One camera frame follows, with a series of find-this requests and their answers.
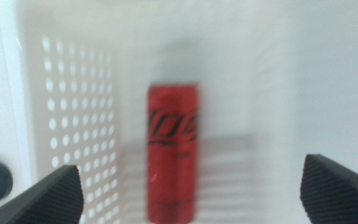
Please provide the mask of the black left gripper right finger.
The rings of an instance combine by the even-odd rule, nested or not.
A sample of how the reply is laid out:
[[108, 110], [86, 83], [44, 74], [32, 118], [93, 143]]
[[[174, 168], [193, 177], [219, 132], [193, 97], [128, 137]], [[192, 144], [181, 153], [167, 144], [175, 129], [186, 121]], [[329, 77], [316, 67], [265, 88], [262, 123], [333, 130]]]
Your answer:
[[358, 224], [358, 173], [321, 154], [308, 154], [300, 199], [311, 223]]

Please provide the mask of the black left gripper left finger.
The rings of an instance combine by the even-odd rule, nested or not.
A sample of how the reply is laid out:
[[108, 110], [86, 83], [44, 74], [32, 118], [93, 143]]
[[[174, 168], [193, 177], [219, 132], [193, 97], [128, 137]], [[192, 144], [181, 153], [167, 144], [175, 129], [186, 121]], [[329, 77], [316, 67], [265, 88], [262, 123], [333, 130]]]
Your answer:
[[79, 224], [84, 209], [76, 165], [64, 165], [0, 206], [0, 224]]

